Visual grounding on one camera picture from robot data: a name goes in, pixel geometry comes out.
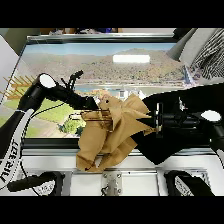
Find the brown cloth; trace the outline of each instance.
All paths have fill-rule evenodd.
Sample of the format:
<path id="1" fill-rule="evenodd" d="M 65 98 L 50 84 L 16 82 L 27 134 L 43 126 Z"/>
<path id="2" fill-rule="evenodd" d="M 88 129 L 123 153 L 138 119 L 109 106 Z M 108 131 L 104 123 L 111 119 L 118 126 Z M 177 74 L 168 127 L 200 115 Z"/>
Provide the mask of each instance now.
<path id="1" fill-rule="evenodd" d="M 140 131 L 155 132 L 154 128 L 136 120 L 150 116 L 146 115 L 149 112 L 146 105 L 134 94 L 124 102 L 115 97 L 104 98 L 98 106 L 102 111 L 82 113 L 86 126 L 79 140 L 76 165 L 87 172 L 101 172 L 122 162 L 137 146 L 131 135 Z M 105 155 L 96 167 L 99 153 Z"/>

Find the metal bracket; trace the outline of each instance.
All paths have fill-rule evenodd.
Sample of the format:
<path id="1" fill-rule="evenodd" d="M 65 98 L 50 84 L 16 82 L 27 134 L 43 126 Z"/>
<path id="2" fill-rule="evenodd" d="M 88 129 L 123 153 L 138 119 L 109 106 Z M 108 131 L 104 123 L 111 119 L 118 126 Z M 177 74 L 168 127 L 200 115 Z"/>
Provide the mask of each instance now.
<path id="1" fill-rule="evenodd" d="M 102 196 L 119 196 L 122 194 L 122 173 L 104 171 L 101 182 Z"/>

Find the black and white striped fabric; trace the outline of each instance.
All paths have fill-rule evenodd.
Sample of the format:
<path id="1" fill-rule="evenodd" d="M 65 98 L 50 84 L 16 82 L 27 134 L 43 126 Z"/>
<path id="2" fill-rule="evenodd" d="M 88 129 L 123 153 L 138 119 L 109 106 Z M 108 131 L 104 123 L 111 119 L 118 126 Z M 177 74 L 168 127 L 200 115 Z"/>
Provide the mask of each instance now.
<path id="1" fill-rule="evenodd" d="M 202 77 L 224 78 L 224 28 L 218 29 L 194 59 L 191 68 L 201 69 Z"/>

